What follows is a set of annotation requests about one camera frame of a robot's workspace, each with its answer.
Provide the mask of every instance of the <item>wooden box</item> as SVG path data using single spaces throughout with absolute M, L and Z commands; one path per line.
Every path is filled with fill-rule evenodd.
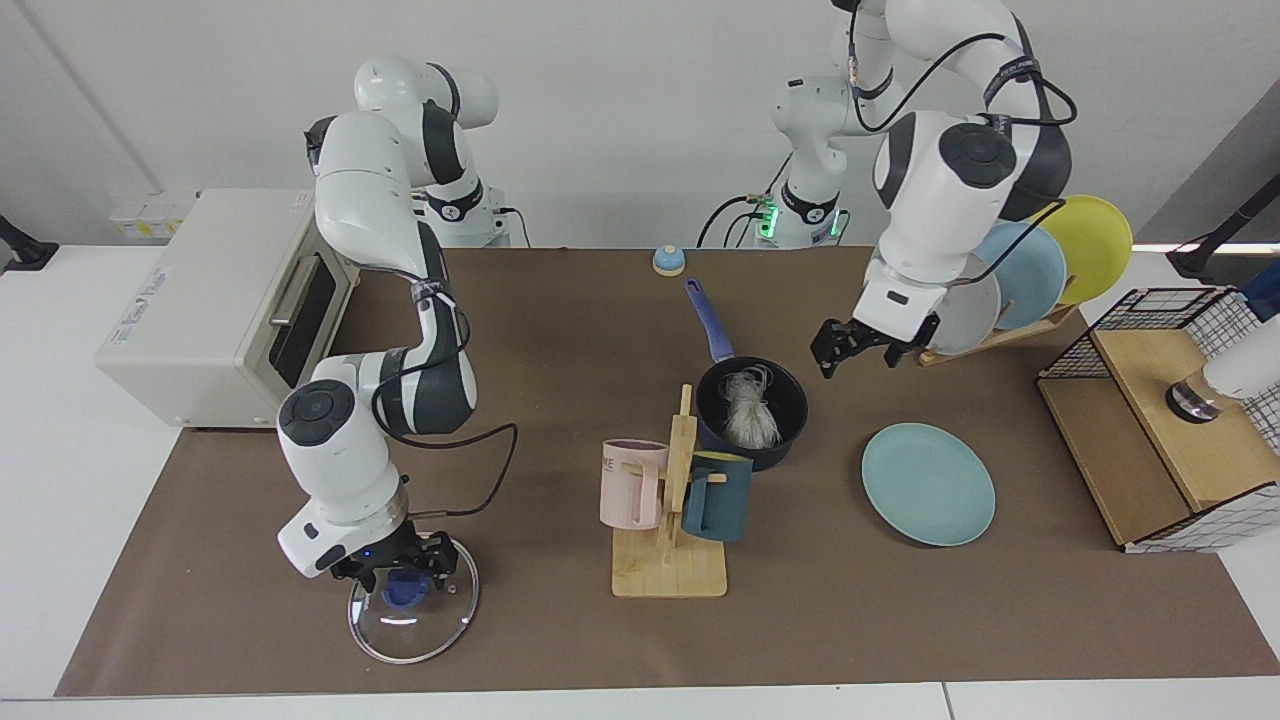
M 1038 386 L 1112 539 L 1213 551 L 1280 524 L 1280 391 L 1197 425 L 1165 391 L 1258 324 L 1229 290 L 1134 291 Z

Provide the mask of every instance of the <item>black cable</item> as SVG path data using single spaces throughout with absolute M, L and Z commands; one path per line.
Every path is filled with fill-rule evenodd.
M 507 470 L 511 469 L 511 459 L 516 456 L 516 443 L 520 442 L 520 425 L 517 425 L 516 423 L 504 423 L 492 430 L 480 433 L 467 439 L 460 439 L 457 442 L 416 442 L 416 441 L 410 441 L 407 438 L 399 438 L 401 442 L 406 445 L 410 445 L 412 447 L 420 447 L 424 450 L 454 450 L 458 447 L 467 447 L 468 445 L 475 445 L 484 439 L 489 439 L 493 436 L 506 430 L 511 430 L 511 445 L 507 447 L 507 459 L 502 462 L 502 470 L 498 471 L 498 479 L 494 480 L 493 488 L 489 489 L 489 495 L 484 498 L 484 501 L 480 505 L 476 505 L 475 507 L 467 510 L 422 510 L 419 512 L 410 512 L 408 515 L 406 515 L 406 519 L 417 520 L 422 518 L 466 518 L 467 515 L 475 515 L 476 512 L 480 512 L 485 507 L 489 507 L 489 503 L 493 502 L 493 498 L 498 495 L 498 491 L 502 489 L 502 482 L 507 479 Z
M 749 201 L 750 201 L 750 196 L 748 196 L 748 195 L 739 195 L 737 197 L 730 197 L 724 202 L 721 202 L 721 206 L 717 208 L 716 211 L 712 213 L 712 217 L 707 218 L 707 224 L 703 225 L 703 232 L 698 233 L 698 245 L 695 245 L 694 247 L 701 247 L 703 246 L 703 241 L 707 240 L 707 231 L 710 229 L 712 223 L 716 222 L 716 218 L 718 218 L 721 213 L 723 213 L 724 210 L 727 210 L 731 205 L 733 205 L 736 202 L 749 202 Z
M 1041 87 L 1044 87 L 1050 92 L 1052 92 L 1053 95 L 1057 95 L 1064 102 L 1066 102 L 1066 109 L 1070 111 L 1070 114 L 1068 117 L 1065 117 L 1065 118 L 1055 118 L 1052 114 L 1050 114 L 1048 118 L 1038 118 L 1038 119 L 1037 118 L 1009 118 L 1010 123 L 1012 123 L 1015 126 L 1061 127 L 1061 126 L 1065 126 L 1065 124 L 1069 124 L 1069 123 L 1074 123 L 1075 118 L 1078 118 L 1080 115 L 1079 109 L 1075 106 L 1075 100 L 1071 100 L 1071 96 L 1068 95 L 1066 92 L 1064 92 L 1062 88 L 1060 88 L 1059 86 L 1053 85 L 1052 82 L 1044 79 L 1044 77 L 1039 76 L 1039 74 L 1034 76 L 1032 78 L 1032 82 L 1037 82 L 1037 83 L 1041 85 Z
M 849 229 L 849 222 L 847 220 L 849 220 L 849 218 L 854 217 L 854 214 L 850 213 L 849 210 L 841 210 L 840 213 L 836 214 L 836 222 L 837 223 L 840 222 L 840 215 L 845 217 L 845 224 L 841 225 L 840 234 L 836 236 L 836 247 L 840 247 L 840 241 L 845 240 L 845 231 Z
M 792 150 L 791 152 L 787 152 L 787 156 L 782 160 L 782 164 L 778 165 L 778 172 L 774 173 L 773 174 L 773 179 L 769 181 L 769 187 L 764 188 L 764 195 L 768 195 L 768 193 L 773 192 L 773 186 L 778 182 L 778 178 L 782 177 L 782 170 L 787 169 L 787 164 L 791 161 L 791 158 L 794 155 L 795 155 L 795 150 Z
M 1034 231 L 1036 228 L 1038 228 L 1039 224 L 1043 223 L 1044 220 L 1047 220 L 1050 215 L 1052 215 L 1053 213 L 1057 213 L 1059 210 L 1062 209 L 1064 205 L 1066 205 L 1066 200 L 1062 200 L 1062 199 L 1057 199 L 1053 202 L 1055 202 L 1053 208 L 1051 210 L 1048 210 L 1047 213 L 1044 213 L 1043 215 L 1041 215 L 1039 218 L 1036 218 L 1036 220 L 1032 222 L 1032 224 L 1027 225 L 1027 229 L 1024 229 L 1021 232 L 1021 234 L 1019 234 L 1016 238 L 1014 238 L 1014 242 L 1010 243 L 1009 247 L 1006 247 L 1005 251 L 1000 254 L 1000 258 L 996 258 L 996 261 L 992 263 L 991 266 L 988 266 L 982 274 L 979 274 L 975 278 L 960 278 L 957 281 L 952 281 L 952 282 L 947 283 L 947 287 L 956 287 L 956 286 L 963 286 L 963 284 L 979 283 L 979 282 L 984 281 L 987 278 L 987 275 L 989 275 L 991 273 L 996 272 L 996 268 L 998 268 L 1000 264 L 1005 261 L 1005 258 L 1009 258 L 1014 252 L 1014 250 L 1018 249 L 1018 246 L 1023 242 L 1023 238 L 1025 238 L 1027 236 L 1029 236 L 1032 233 L 1032 231 Z
M 916 78 L 915 83 L 911 85 L 911 90 L 908 90 L 906 95 L 904 95 L 902 100 L 897 104 L 897 108 L 893 108 L 893 111 L 888 114 L 888 118 L 884 118 L 884 122 L 881 123 L 881 124 L 878 124 L 878 126 L 876 126 L 876 127 L 870 127 L 870 126 L 867 124 L 867 120 L 863 119 L 863 104 L 859 102 L 858 99 L 854 99 L 854 113 L 858 115 L 858 123 L 860 126 L 863 126 L 863 129 L 865 129 L 867 132 L 870 132 L 870 133 L 877 133 L 877 132 L 881 132 L 882 129 L 887 128 L 888 126 L 891 126 L 893 123 L 893 120 L 897 119 L 897 114 L 902 111 L 902 108 L 905 108 L 906 104 L 908 104 L 908 101 L 911 100 L 911 96 L 915 95 L 915 92 L 918 90 L 920 90 L 920 86 L 924 85 L 924 81 L 927 81 L 929 78 L 929 76 L 933 74 L 934 70 L 937 70 L 940 67 L 942 67 L 942 63 L 946 63 L 947 59 L 951 58 L 951 55 L 955 55 L 956 53 L 964 50 L 965 47 L 973 45 L 974 42 L 980 42 L 983 40 L 998 40 L 998 41 L 1004 42 L 1007 38 L 1004 35 L 1000 35 L 1000 33 L 996 33 L 996 32 L 984 32 L 982 35 L 974 35 L 972 37 L 966 37 L 966 38 L 961 40 L 960 42 L 956 42 L 955 45 L 952 45 L 946 53 L 943 53 L 942 55 L 938 55 L 938 59 L 933 60 L 933 63 L 929 64 L 928 68 L 925 68 L 924 74 L 922 74 L 919 78 Z M 851 26 L 850 26 L 850 42 L 852 42 L 852 27 Z
M 728 247 L 728 236 L 733 234 L 733 225 L 736 225 L 739 220 L 742 219 L 750 220 L 751 218 L 760 218 L 760 217 L 762 215 L 759 213 L 742 213 L 741 215 L 733 218 L 733 220 L 728 224 L 728 229 L 724 231 L 724 242 L 721 245 L 721 247 Z M 751 223 L 748 222 L 746 227 L 742 228 L 742 237 L 737 238 L 737 245 L 735 247 L 742 246 L 742 240 L 746 237 L 746 231 L 749 231 L 750 228 Z
M 525 247 L 532 247 L 534 243 L 529 241 L 529 225 L 525 224 L 525 214 L 520 211 L 520 208 L 498 208 L 497 213 L 499 215 L 506 215 L 508 213 L 515 213 L 520 218 L 520 232 L 525 233 Z
M 849 13 L 849 58 L 847 58 L 847 61 L 849 61 L 849 87 L 850 88 L 856 88 L 858 87 L 858 82 L 856 82 L 858 73 L 854 72 L 854 68 L 858 67 L 858 47 L 856 47 L 858 44 L 854 42 L 854 27 L 856 24 L 858 24 L 858 10 L 854 9 L 852 12 Z
M 402 378 L 404 378 L 404 375 L 410 375 L 413 373 L 422 373 L 430 370 L 431 368 L 438 368 L 453 360 L 454 357 L 461 355 L 463 350 L 467 348 L 467 343 L 471 342 L 471 323 L 467 322 L 467 316 L 466 314 L 462 313 L 462 310 L 454 309 L 454 313 L 457 313 L 460 325 L 463 331 L 462 341 L 453 350 L 453 352 L 445 355 L 444 357 L 440 357 L 434 361 L 420 363 L 417 365 L 411 365 L 408 368 L 402 368 L 388 375 L 384 380 L 379 382 L 378 387 L 374 388 L 374 393 L 369 400 L 369 405 L 372 407 L 374 411 L 374 420 L 378 423 L 378 427 L 381 428 L 381 430 L 387 433 L 387 436 L 394 439 L 396 442 L 407 445 L 410 447 L 416 447 L 420 450 L 456 450 L 460 447 L 467 447 L 477 442 L 489 439 L 490 437 L 508 429 L 511 430 L 511 447 L 507 450 L 507 460 L 502 464 L 502 470 L 498 473 L 498 479 L 494 480 L 493 489 L 489 491 L 489 496 L 484 500 L 484 502 L 470 510 L 426 510 L 421 512 L 410 512 L 407 515 L 407 519 L 410 520 L 420 518 L 461 518 L 465 515 L 475 515 L 476 512 L 480 512 L 481 510 L 488 507 L 489 503 L 493 501 L 494 496 L 498 495 L 498 489 L 502 488 L 502 482 L 507 478 L 507 470 L 511 469 L 511 460 L 516 455 L 516 443 L 520 439 L 520 427 L 516 423 L 506 423 L 490 430 L 485 430 L 484 433 L 480 433 L 477 436 L 468 437 L 466 439 L 460 439 L 453 442 L 421 442 L 410 439 L 408 437 L 399 434 L 387 423 L 387 419 L 383 416 L 384 413 L 381 409 L 381 396 L 389 384 L 392 384 L 393 382 L 399 382 Z

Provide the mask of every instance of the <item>purple pan handle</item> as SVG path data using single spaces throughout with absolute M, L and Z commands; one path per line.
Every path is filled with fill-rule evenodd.
M 685 281 L 685 292 L 689 293 L 689 300 L 694 302 L 698 319 L 703 322 L 703 329 L 707 331 L 707 343 L 712 347 L 712 360 L 719 363 L 721 360 L 732 357 L 733 343 L 728 341 L 728 333 L 724 332 L 724 325 L 721 324 L 719 315 L 716 314 L 712 299 L 707 297 L 703 283 L 690 278 Z

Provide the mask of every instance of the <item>pink mug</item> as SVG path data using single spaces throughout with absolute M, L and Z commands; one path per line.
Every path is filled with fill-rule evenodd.
M 667 446 L 648 439 L 604 441 L 600 466 L 600 521 L 622 530 L 648 530 L 662 520 L 658 475 Z

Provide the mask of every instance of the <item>wooden shelf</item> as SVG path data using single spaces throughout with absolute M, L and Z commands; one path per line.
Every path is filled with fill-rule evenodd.
M 1101 331 L 1093 340 L 1193 511 L 1280 478 L 1280 457 L 1239 407 L 1202 425 L 1169 410 L 1169 386 L 1204 364 L 1184 331 Z
M 984 350 L 992 350 L 1002 345 L 1010 345 L 1020 340 L 1027 340 L 1029 337 L 1036 337 L 1038 334 L 1044 334 L 1047 332 L 1053 332 L 1074 313 L 1079 305 L 1059 305 L 1052 313 L 1046 315 L 1043 319 L 1037 320 L 1025 328 L 1018 328 L 1016 331 L 992 331 L 987 340 L 982 341 L 982 345 L 974 347 L 968 352 L 961 352 L 960 355 L 938 355 L 932 350 L 925 350 L 915 361 L 923 366 L 928 368 L 931 365 L 941 365 L 942 363 L 948 363 L 951 360 L 957 360 L 960 357 L 968 357 L 977 352 Z
M 613 529 L 616 597 L 722 597 L 728 592 L 724 543 L 680 529 L 698 443 L 698 418 L 689 414 L 692 397 L 694 386 L 681 387 L 680 413 L 671 419 L 662 523 L 652 530 Z M 723 480 L 718 474 L 708 478 L 708 482 Z
M 1043 379 L 1039 389 L 1116 544 L 1190 515 L 1114 380 Z

